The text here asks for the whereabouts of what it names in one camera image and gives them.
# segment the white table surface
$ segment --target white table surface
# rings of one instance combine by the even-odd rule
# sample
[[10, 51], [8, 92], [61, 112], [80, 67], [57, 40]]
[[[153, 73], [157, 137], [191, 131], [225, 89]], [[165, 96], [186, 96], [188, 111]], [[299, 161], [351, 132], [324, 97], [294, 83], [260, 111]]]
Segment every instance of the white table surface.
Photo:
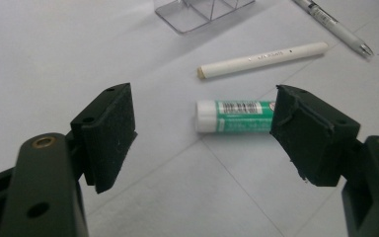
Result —
[[[289, 0], [258, 0], [185, 36], [151, 0], [0, 0], [0, 171], [19, 147], [130, 82], [136, 131], [114, 187], [81, 180], [91, 236], [347, 236], [341, 189], [305, 183], [269, 134], [198, 134], [198, 100], [310, 91], [379, 135], [379, 0], [316, 1], [375, 52], [365, 60]], [[201, 81], [196, 67], [324, 40], [330, 50]]]

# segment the white pen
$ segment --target white pen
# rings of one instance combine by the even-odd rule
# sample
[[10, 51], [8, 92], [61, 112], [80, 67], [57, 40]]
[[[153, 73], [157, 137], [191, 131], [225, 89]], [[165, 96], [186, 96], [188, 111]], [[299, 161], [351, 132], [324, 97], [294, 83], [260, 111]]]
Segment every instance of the white pen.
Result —
[[314, 56], [326, 52], [328, 48], [328, 44], [322, 41], [252, 56], [235, 58], [202, 65], [197, 68], [197, 75], [200, 79], [220, 76], [232, 72], [267, 66], [278, 62]]
[[374, 55], [371, 48], [354, 33], [348, 30], [344, 25], [325, 12], [319, 5], [312, 0], [293, 0], [306, 12], [308, 12], [316, 21], [322, 24], [332, 34], [346, 43], [357, 53], [369, 57]]

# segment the glue stick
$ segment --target glue stick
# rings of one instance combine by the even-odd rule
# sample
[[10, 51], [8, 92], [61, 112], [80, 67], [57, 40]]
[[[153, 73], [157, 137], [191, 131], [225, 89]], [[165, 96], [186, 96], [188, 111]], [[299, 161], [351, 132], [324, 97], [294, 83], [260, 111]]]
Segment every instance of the glue stick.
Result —
[[198, 101], [198, 132], [269, 132], [275, 102]]

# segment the barcode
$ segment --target barcode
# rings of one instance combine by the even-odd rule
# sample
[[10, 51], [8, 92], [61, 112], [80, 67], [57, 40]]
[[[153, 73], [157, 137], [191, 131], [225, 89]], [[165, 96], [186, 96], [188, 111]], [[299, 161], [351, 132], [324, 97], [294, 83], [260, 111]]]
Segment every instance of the barcode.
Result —
[[328, 25], [329, 23], [335, 24], [337, 22], [335, 18], [320, 8], [317, 8], [316, 11], [313, 11], [311, 15], [324, 26]]
[[224, 114], [257, 114], [258, 107], [255, 102], [223, 102]]

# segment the green label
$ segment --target green label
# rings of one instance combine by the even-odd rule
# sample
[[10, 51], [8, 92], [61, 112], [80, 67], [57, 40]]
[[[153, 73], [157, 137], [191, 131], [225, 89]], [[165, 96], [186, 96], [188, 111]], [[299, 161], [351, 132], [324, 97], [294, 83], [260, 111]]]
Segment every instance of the green label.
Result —
[[270, 131], [275, 102], [216, 101], [219, 132]]

